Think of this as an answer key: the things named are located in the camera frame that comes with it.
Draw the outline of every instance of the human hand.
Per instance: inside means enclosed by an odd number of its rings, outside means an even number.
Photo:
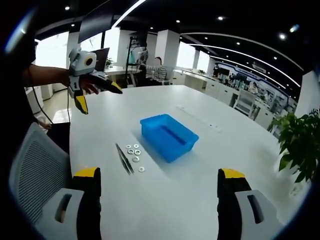
[[[92,92],[95,94],[99,94],[98,89],[92,84],[89,75],[83,75],[79,78],[80,87],[87,93],[91,94]]]
[[[45,122],[42,122],[42,121],[38,121],[39,124],[46,130],[49,130],[52,128],[51,124],[50,123],[45,123]]]

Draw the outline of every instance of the black cable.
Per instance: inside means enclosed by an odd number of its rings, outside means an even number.
[[[31,87],[32,87],[32,90],[33,90],[33,94],[34,94],[34,97],[35,97],[35,100],[36,100],[36,103],[38,104],[41,112],[46,116],[46,118],[50,121],[51,124],[54,124],[53,121],[51,121],[51,119],[48,117],[48,115],[45,113],[45,111],[42,109],[42,107],[40,106],[40,103],[39,103],[39,100],[37,98],[37,94],[36,94],[36,90],[34,88],[34,84],[32,82],[32,77],[31,77],[31,73],[30,73],[30,66],[28,67],[28,74],[29,74],[29,79],[30,79],[30,84],[31,84]]]
[[[69,123],[71,123],[70,122],[70,114],[69,114],[69,93],[68,93],[68,89],[66,89],[66,97],[67,97],[66,110],[68,112]]]

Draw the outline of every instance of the chair backrest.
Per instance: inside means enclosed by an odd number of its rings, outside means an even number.
[[[27,218],[37,223],[46,202],[71,181],[70,158],[34,122],[13,160],[9,188]]]
[[[247,115],[250,115],[253,105],[255,103],[256,97],[257,97],[256,95],[248,91],[245,91],[243,89],[240,89],[240,94],[236,102],[235,108]]]

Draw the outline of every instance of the curved ceiling light strip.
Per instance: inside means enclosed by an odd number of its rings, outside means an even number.
[[[235,62],[235,61],[231,61],[231,60],[229,60],[229,59],[225,59],[225,58],[218,57],[218,56],[210,56],[210,57],[211,57],[211,58],[214,58],[214,59],[221,59],[221,60],[224,60],[224,61],[228,61],[228,62],[230,62],[230,63],[238,64],[238,65],[240,65],[240,66],[242,66],[242,67],[248,68],[248,69],[250,69],[250,70],[252,70],[252,71],[255,71],[255,72],[263,75],[264,77],[272,80],[273,82],[275,82],[275,83],[278,84],[279,86],[281,86],[281,87],[283,87],[284,89],[286,89],[285,86],[282,86],[282,85],[281,85],[280,83],[278,83],[276,80],[272,79],[271,77],[269,77],[269,76],[267,76],[267,75],[264,75],[263,73],[259,72],[258,70],[255,70],[255,69],[253,69],[253,68],[251,68],[251,67],[248,67],[248,66],[243,65],[243,64],[241,64],[241,63],[238,63],[238,62]]]
[[[137,7],[139,7],[141,4],[143,4],[146,0],[139,0],[135,4],[133,4],[127,11],[124,12],[124,14],[119,17],[119,19],[112,25],[112,29],[114,29],[126,16],[129,15],[133,10],[135,10]]]
[[[277,70],[278,72],[282,73],[283,75],[285,75],[288,79],[290,79],[292,82],[294,82],[299,88],[301,87],[295,80],[293,80],[291,77],[289,77],[287,74],[285,74],[283,71],[281,71],[280,69],[276,68],[275,66],[272,66],[271,64],[265,62],[265,61],[262,61],[254,56],[250,56],[248,54],[245,54],[243,52],[239,52],[239,51],[235,51],[235,50],[231,50],[231,49],[228,49],[228,48],[224,48],[224,47],[219,47],[219,46],[211,46],[211,45],[203,45],[203,44],[195,44],[195,43],[191,43],[189,45],[192,45],[192,46],[200,46],[200,47],[209,47],[209,48],[214,48],[214,49],[222,49],[222,50],[226,50],[226,51],[230,51],[230,52],[233,52],[233,53],[237,53],[237,54],[242,54],[244,56],[247,56],[247,57],[250,57],[254,60],[257,60],[257,61],[260,61],[266,65],[268,65],[269,67],[272,67],[274,68],[275,70]]]
[[[248,39],[248,38],[244,38],[244,37],[241,37],[241,36],[234,36],[234,35],[229,35],[229,34],[223,34],[223,33],[214,33],[214,32],[187,32],[187,33],[181,33],[181,35],[192,35],[192,34],[206,34],[206,35],[216,35],[216,36],[223,36],[223,37],[230,37],[230,38],[235,38],[235,39],[241,39],[241,40],[245,40],[245,41],[248,41],[248,42],[252,42],[254,44],[258,44],[260,46],[263,46],[267,49],[270,49],[274,52],[276,52],[277,54],[280,54],[281,56],[283,56],[284,58],[288,59],[290,62],[292,62],[293,64],[295,64],[298,68],[300,68],[302,71],[304,71],[304,69],[298,64],[296,63],[295,61],[293,61],[291,58],[289,58],[288,56],[284,55],[283,53],[279,52],[278,50],[275,50],[274,48],[268,46],[268,45],[265,45],[261,42],[258,42],[258,41],[254,41],[254,40],[251,40],[251,39]]]

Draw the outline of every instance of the floor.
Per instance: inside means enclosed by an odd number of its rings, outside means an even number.
[[[67,105],[69,98],[69,115],[71,118],[72,111],[71,108],[75,105],[75,101],[70,97],[67,90],[62,90],[53,94],[53,96],[45,100],[44,107],[42,110],[48,115],[53,123],[66,123],[69,122]],[[42,112],[36,113],[35,117],[39,120],[50,123],[50,121],[45,117]]]

